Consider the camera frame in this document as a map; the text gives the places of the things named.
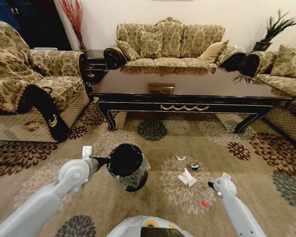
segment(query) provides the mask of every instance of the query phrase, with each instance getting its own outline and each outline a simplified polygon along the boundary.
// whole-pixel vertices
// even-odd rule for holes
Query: floral upholstered sofa
[[[266,119],[296,141],[296,48],[280,45],[278,52],[252,52],[241,72],[293,98],[291,103],[276,107]]]
[[[147,39],[146,35],[151,33],[156,35]],[[245,52],[240,48],[225,46],[212,62],[198,58],[210,45],[221,42],[223,35],[223,26],[184,25],[171,17],[156,24],[121,23],[117,26],[116,43],[105,49],[104,57],[109,69],[125,65],[206,68],[220,66],[236,70],[245,57]],[[121,42],[126,42],[131,47],[132,54],[125,54]],[[151,53],[151,48],[159,48],[159,52]]]
[[[88,104],[81,52],[30,50],[0,21],[0,140],[58,142]]]

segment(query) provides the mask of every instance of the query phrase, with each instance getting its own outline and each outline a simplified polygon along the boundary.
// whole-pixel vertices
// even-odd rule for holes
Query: red object
[[[68,17],[75,35],[79,41],[79,48],[85,50],[81,34],[82,5],[79,0],[58,0],[64,13]]]
[[[203,204],[203,206],[207,206],[208,204],[207,204],[207,201],[205,201],[205,200],[202,200],[201,201],[201,204]]]

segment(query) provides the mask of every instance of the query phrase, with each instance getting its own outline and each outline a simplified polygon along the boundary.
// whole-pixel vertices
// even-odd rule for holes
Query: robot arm
[[[0,225],[0,237],[32,237],[54,215],[62,198],[79,191],[98,170],[99,162],[90,159],[91,146],[84,146],[82,159],[65,163],[54,184],[39,189]]]
[[[38,190],[9,216],[0,225],[0,237],[34,236],[58,210],[62,198],[66,194],[81,190],[83,185],[91,180],[92,175],[108,162],[109,158],[90,159],[91,149],[91,146],[84,146],[82,159],[73,159],[65,163],[54,184]],[[223,173],[211,184],[222,197],[228,216],[239,237],[265,237],[250,210],[236,196],[237,189],[230,181],[229,175]]]
[[[213,188],[222,197],[223,205],[239,237],[265,237],[248,207],[236,196],[236,186],[230,176],[223,173],[213,183]]]

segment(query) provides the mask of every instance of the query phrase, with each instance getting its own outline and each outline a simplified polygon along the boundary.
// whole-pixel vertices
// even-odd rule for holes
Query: coffee table
[[[99,98],[98,109],[108,122],[109,131],[115,129],[111,111],[155,111],[248,114],[235,128],[235,133],[242,133],[270,113],[274,106],[291,101],[287,94],[242,77],[238,71],[214,71],[122,67],[109,71],[99,84],[93,85],[91,95]],[[155,88],[153,93],[148,93],[148,86]]]

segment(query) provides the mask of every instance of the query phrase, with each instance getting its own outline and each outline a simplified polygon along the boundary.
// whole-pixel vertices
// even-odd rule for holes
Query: white paper piece
[[[177,158],[177,160],[178,160],[178,161],[185,160],[185,156],[184,156],[184,157],[182,157],[182,158],[180,158],[179,156],[176,156],[176,158]]]
[[[182,175],[179,175],[178,178],[185,184],[188,184],[188,187],[192,187],[193,184],[195,184],[195,182],[197,181],[197,179],[195,179],[194,177],[192,177],[192,175],[188,172],[188,170],[186,168],[184,168],[184,172],[182,173]]]

